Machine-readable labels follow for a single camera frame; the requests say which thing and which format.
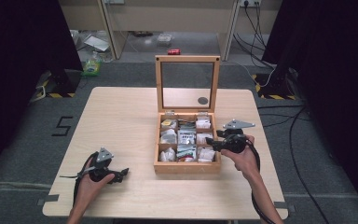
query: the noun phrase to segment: black cable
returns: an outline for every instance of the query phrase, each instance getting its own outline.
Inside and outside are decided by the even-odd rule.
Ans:
[[[246,8],[247,7],[245,7],[245,14],[246,14],[246,17],[248,18],[249,22],[251,23],[254,31],[255,31],[255,36],[256,36],[257,40],[265,47],[264,41],[262,40],[263,37],[261,37],[260,34],[257,32],[257,29],[255,28],[255,25],[253,24],[253,21],[252,21],[251,17],[249,16],[248,10]]]
[[[258,32],[260,32],[261,44],[264,46],[264,48],[266,48],[267,46],[263,39],[263,33],[261,32],[261,25],[260,25],[261,8],[260,8],[260,4],[258,2],[255,2],[255,13],[257,16],[256,30],[258,29]]]
[[[296,159],[295,159],[295,155],[294,155],[294,150],[293,150],[293,142],[292,142],[292,132],[293,132],[293,126],[296,123],[296,120],[298,118],[298,116],[302,113],[302,111],[305,109],[306,107],[302,107],[301,110],[296,114],[292,125],[290,126],[290,131],[289,131],[289,145],[290,145],[290,153],[292,155],[292,160],[293,160],[293,164],[295,166],[296,169],[296,173],[298,175],[298,178],[301,181],[301,184],[303,185],[304,189],[307,191],[308,195],[310,196],[310,198],[312,199],[313,203],[315,204],[316,208],[319,210],[319,213],[322,215],[325,223],[329,223],[326,216],[324,215],[324,212],[322,211],[321,207],[319,206],[319,204],[316,202],[316,200],[313,198],[312,194],[310,194],[310,190],[308,189],[307,185],[305,184],[305,181],[303,180],[303,178],[301,177],[301,174],[298,170],[297,164],[296,164]]]
[[[260,116],[277,116],[277,117],[286,117],[286,118],[294,118],[295,116],[290,115],[280,115],[280,114],[259,114]],[[304,121],[312,121],[312,119],[301,119]]]
[[[248,42],[246,42],[245,40],[243,40],[241,37],[240,37],[240,35],[238,35],[237,34],[237,36],[238,36],[238,38],[240,39],[240,41],[242,41],[244,44],[246,44],[246,45],[249,45],[249,46],[253,46],[252,44],[249,44]],[[253,46],[255,49],[260,49],[260,50],[265,50],[265,49],[262,49],[262,48],[259,48],[258,46]]]
[[[244,47],[244,46],[240,43],[240,41],[237,39],[237,37],[236,37],[235,35],[234,35],[233,37],[234,37],[234,39],[237,41],[237,43],[238,43],[238,45],[241,47],[241,49],[242,49],[243,51],[249,53],[252,58],[255,58],[255,59],[258,60],[260,63],[264,64],[266,67],[269,67],[269,68],[271,68],[271,69],[273,68],[271,65],[269,65],[269,64],[267,64],[267,63],[261,61],[261,60],[260,60],[259,58],[257,58],[252,52],[250,52],[246,47]]]
[[[257,109],[270,109],[270,108],[278,108],[278,107],[302,107],[304,105],[266,105],[266,106],[259,106]]]

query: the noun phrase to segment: hand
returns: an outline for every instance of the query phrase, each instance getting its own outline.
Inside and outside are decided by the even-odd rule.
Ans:
[[[90,162],[91,160],[89,160],[87,163],[86,169],[90,167]],[[71,214],[68,217],[67,223],[79,223],[80,219],[83,217],[83,214],[86,212],[86,209],[100,193],[103,186],[105,186],[114,177],[114,174],[110,174],[99,182],[94,182],[91,180],[89,174],[83,175],[83,178],[80,180],[80,184],[77,189],[76,201],[74,207],[71,210]]]
[[[246,137],[252,143],[255,142],[255,138],[251,135],[246,135]],[[235,168],[242,171],[243,176],[250,180],[250,178],[258,175],[257,163],[255,161],[255,154],[249,147],[246,147],[245,150],[241,153],[234,153],[227,149],[221,150],[222,155],[229,157],[235,163]]]
[[[252,143],[255,142],[255,138],[253,136],[246,135],[246,137]],[[252,188],[252,193],[255,196],[255,201],[258,204],[258,207],[265,214],[265,216],[271,219],[274,223],[283,223],[274,204],[272,203],[271,198],[269,197],[269,192],[267,191],[263,178],[258,171],[255,154],[252,150],[249,147],[246,147],[243,152],[234,153],[227,149],[222,149],[221,153],[222,155],[231,158],[234,161],[237,170],[242,171],[243,176],[248,180]]]

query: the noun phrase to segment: wooden box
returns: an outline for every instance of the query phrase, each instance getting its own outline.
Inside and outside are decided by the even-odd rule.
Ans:
[[[216,140],[216,122],[214,118],[214,107],[216,100],[217,82],[219,78],[220,56],[187,56],[187,55],[157,55],[156,56],[156,80],[158,92],[158,123],[156,132],[156,148],[154,168],[156,174],[216,174],[220,172],[220,152],[213,152],[213,159],[207,161],[199,159],[202,156],[211,156],[212,146],[206,144],[202,135],[210,135]],[[176,120],[176,126],[170,121]],[[183,123],[185,121],[196,121],[198,127],[188,132]],[[161,139],[161,132],[176,133],[176,136],[164,135]],[[196,159],[185,155],[194,150],[182,151],[174,161],[165,161],[178,150],[196,148]]]

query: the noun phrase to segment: yellow black tape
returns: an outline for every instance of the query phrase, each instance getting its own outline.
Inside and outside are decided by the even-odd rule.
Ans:
[[[259,80],[268,80],[269,74],[263,75],[252,75],[252,78],[255,80],[255,90],[257,92],[258,97],[265,99],[273,99],[273,100],[295,100],[296,97],[292,94],[292,90],[290,86],[287,88],[279,88],[274,89],[269,86],[260,86]]]

